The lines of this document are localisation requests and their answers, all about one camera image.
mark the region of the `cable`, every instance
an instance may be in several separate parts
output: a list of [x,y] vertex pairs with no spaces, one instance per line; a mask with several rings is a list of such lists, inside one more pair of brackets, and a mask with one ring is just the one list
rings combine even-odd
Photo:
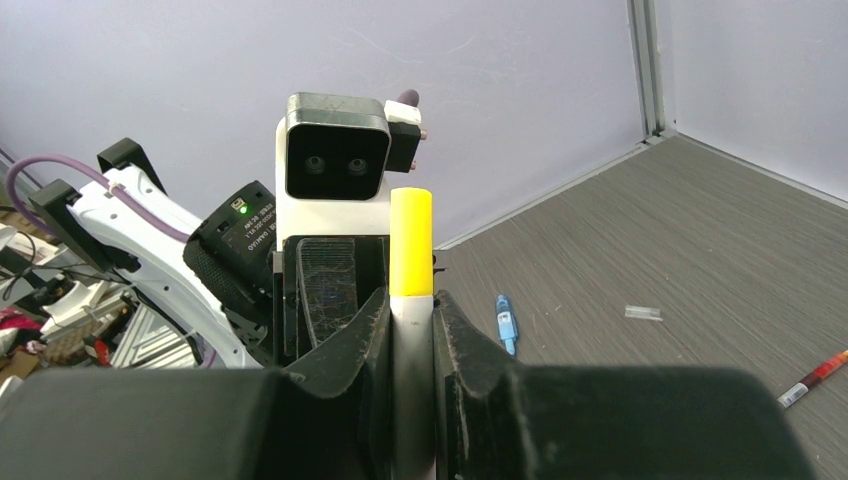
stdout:
[[135,212],[138,216],[143,218],[147,223],[155,227],[160,232],[164,233],[165,235],[168,235],[169,237],[173,238],[174,240],[177,240],[178,242],[185,243],[188,241],[189,236],[187,234],[175,229],[174,227],[162,221],[159,217],[157,217],[149,210],[144,208],[144,206],[142,206],[140,203],[135,201],[135,199],[132,198],[123,189],[115,188],[114,185],[110,184],[109,179],[104,177],[103,174],[101,174],[97,170],[89,167],[88,165],[78,160],[74,160],[73,158],[57,154],[40,155],[35,157],[24,158],[23,160],[20,160],[19,162],[16,162],[14,165],[12,165],[12,167],[9,169],[9,172],[6,174],[6,194],[9,196],[9,200],[11,200],[12,205],[14,205],[15,208],[18,209],[18,212],[20,212],[20,214],[23,215],[24,218],[29,220],[29,222],[35,225],[36,227],[46,232],[52,233],[50,231],[50,227],[48,227],[40,219],[36,218],[35,215],[32,215],[30,212],[27,211],[24,202],[21,201],[20,197],[18,197],[17,190],[15,189],[15,178],[17,178],[17,176],[21,172],[23,172],[26,167],[43,162],[58,163],[60,165],[65,165],[79,172],[82,172],[83,174],[97,182],[101,187],[107,189],[109,193],[124,202],[124,204],[128,206],[133,212]]
[[[31,214],[33,214],[33,215],[35,215],[36,217],[38,217],[38,214],[37,214],[37,213],[35,213],[35,212],[33,212],[32,210],[27,210],[27,211],[28,211],[29,213],[31,213]],[[18,209],[17,209],[17,208],[15,208],[15,207],[10,207],[10,206],[8,206],[8,205],[0,205],[0,212],[18,213]]]
[[[6,150],[4,150],[2,147],[0,147],[0,155],[2,155],[3,157],[5,157],[5,158],[6,158],[6,160],[8,160],[8,162],[9,162],[9,164],[10,164],[10,165],[14,165],[14,164],[16,164],[16,163],[17,163],[17,162],[15,161],[15,159],[14,159],[14,158],[12,158],[12,156],[11,156],[11,155],[9,155],[9,153],[8,153],[8,152],[6,152]],[[24,172],[24,175],[25,175],[25,176],[26,176],[26,177],[27,177],[27,178],[28,178],[28,179],[32,182],[32,184],[33,184],[33,185],[35,185],[36,187],[38,187],[38,188],[44,188],[44,185],[42,185],[42,184],[41,184],[41,182],[39,182],[38,180],[36,180],[35,178],[33,178],[33,176],[32,176],[32,175],[30,175],[29,173]]]
[[29,244],[32,247],[32,253],[29,256],[29,267],[27,267],[27,268],[21,270],[20,272],[16,273],[12,277],[12,281],[9,282],[8,285],[6,285],[5,289],[3,289],[2,299],[3,299],[4,302],[8,301],[12,297],[12,290],[15,289],[15,285],[17,285],[18,281],[20,279],[24,278],[24,276],[26,276],[28,273],[32,272],[32,269],[35,267],[35,256],[36,256],[36,252],[38,250],[35,247],[35,240],[33,240],[32,236],[28,233],[21,232],[21,231],[18,231],[18,233],[25,236],[27,238],[27,240],[29,240]]

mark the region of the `gray carpet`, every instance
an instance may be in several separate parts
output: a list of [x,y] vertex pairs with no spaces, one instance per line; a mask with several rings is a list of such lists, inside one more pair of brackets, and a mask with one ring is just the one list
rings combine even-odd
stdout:
[[[528,363],[747,370],[775,397],[848,348],[848,211],[672,138],[450,250],[439,274]],[[624,317],[659,308],[663,322]],[[821,478],[848,478],[848,367],[787,411]]]

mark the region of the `blue pen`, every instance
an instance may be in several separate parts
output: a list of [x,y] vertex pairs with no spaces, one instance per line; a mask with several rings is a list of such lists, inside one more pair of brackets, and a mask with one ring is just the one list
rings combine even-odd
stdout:
[[513,357],[515,356],[515,341],[518,340],[518,325],[515,323],[515,313],[512,311],[512,302],[506,295],[498,295],[495,301],[495,313],[498,319],[498,333],[504,348]]

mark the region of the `clear plastic piece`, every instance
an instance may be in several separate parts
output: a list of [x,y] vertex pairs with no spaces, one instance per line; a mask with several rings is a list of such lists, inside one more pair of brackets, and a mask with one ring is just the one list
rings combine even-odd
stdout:
[[651,320],[653,322],[662,322],[659,308],[634,307],[627,305],[624,307],[624,316],[627,318],[639,318],[642,320]]

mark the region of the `yellow marker cap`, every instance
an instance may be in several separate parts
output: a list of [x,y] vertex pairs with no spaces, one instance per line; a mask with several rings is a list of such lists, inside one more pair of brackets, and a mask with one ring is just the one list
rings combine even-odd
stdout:
[[389,295],[433,294],[433,195],[420,188],[392,190]]

